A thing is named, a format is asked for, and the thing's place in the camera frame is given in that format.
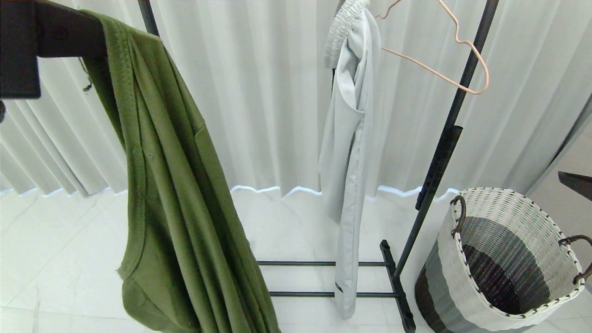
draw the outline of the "clothing rack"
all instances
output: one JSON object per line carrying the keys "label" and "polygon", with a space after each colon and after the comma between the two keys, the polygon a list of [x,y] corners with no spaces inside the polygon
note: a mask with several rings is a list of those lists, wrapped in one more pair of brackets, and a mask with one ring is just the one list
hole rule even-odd
{"label": "clothing rack", "polygon": [[[149,0],[138,0],[140,11],[149,33],[159,35]],[[491,27],[498,0],[486,0],[474,45],[482,51]],[[2,11],[0,37],[2,44],[2,98],[38,98],[41,95],[37,56],[82,57],[106,56],[105,36],[100,22],[74,9],[50,1],[0,1]],[[460,84],[469,87],[477,57],[470,53]],[[422,190],[417,198],[417,217],[407,242],[395,263],[390,246],[383,240],[379,247],[382,261],[360,262],[360,267],[385,267],[391,282],[391,293],[358,293],[358,297],[394,298],[406,333],[416,330],[407,295],[401,284],[401,272],[409,258],[417,235],[432,204],[436,190],[460,138],[462,127],[455,125],[466,92],[457,89],[442,129],[440,140],[428,169]],[[334,261],[259,261],[261,266],[335,266]],[[333,297],[333,292],[271,291],[273,297]]]}

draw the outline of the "olive green cloth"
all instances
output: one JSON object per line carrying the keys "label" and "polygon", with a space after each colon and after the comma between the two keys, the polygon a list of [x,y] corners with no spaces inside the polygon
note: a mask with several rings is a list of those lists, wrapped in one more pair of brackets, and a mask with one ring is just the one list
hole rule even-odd
{"label": "olive green cloth", "polygon": [[101,20],[108,57],[84,61],[127,155],[127,313],[155,331],[279,332],[204,119],[162,41],[85,12]]}

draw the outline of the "pleated curtain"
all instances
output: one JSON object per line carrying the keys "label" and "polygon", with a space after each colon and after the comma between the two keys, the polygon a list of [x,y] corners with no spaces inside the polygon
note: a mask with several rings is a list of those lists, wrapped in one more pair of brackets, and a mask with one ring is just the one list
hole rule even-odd
{"label": "pleated curtain", "polygon": [[[135,1],[65,1],[144,30]],[[334,1],[152,0],[160,36],[204,115],[230,187],[320,190],[318,155],[332,73],[323,49]],[[383,14],[392,1],[371,2]],[[472,40],[485,2],[446,1]],[[460,79],[469,48],[436,0],[404,0],[378,20],[383,46]],[[464,127],[440,190],[526,192],[592,93],[592,2],[500,1],[483,50],[489,90],[467,95]],[[456,88],[381,55],[368,194],[423,180]],[[77,59],[40,61],[43,96],[6,101],[1,186],[93,194],[126,188],[125,156]],[[471,88],[484,82],[480,68]]]}

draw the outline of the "white and gray basket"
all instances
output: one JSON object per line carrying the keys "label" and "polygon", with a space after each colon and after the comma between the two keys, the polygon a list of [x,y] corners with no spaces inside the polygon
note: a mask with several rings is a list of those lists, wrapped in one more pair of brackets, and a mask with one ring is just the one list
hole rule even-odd
{"label": "white and gray basket", "polygon": [[437,333],[523,332],[584,290],[592,264],[582,272],[570,247],[579,239],[592,245],[515,191],[461,191],[417,279],[417,305]]}

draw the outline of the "white tile floor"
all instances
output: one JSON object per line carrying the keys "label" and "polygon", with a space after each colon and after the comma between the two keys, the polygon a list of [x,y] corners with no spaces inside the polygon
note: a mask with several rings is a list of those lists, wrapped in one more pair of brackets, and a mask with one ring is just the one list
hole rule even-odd
{"label": "white tile floor", "polygon": [[[259,260],[332,260],[337,226],[320,213],[320,197],[294,191],[233,193]],[[403,274],[418,333],[430,332],[413,299],[413,285],[453,193],[436,201]],[[382,260],[387,239],[397,258],[416,211],[416,193],[380,191],[368,199],[360,260]],[[90,198],[58,192],[0,196],[2,333],[148,333],[121,305],[117,269],[126,245],[127,195],[107,191]],[[270,290],[330,290],[331,268],[263,267]],[[383,268],[360,268],[359,291],[390,290]],[[342,321],[331,299],[274,299],[284,333],[401,333],[392,299],[358,299],[354,317]],[[592,332],[592,295],[566,304],[530,333]]]}

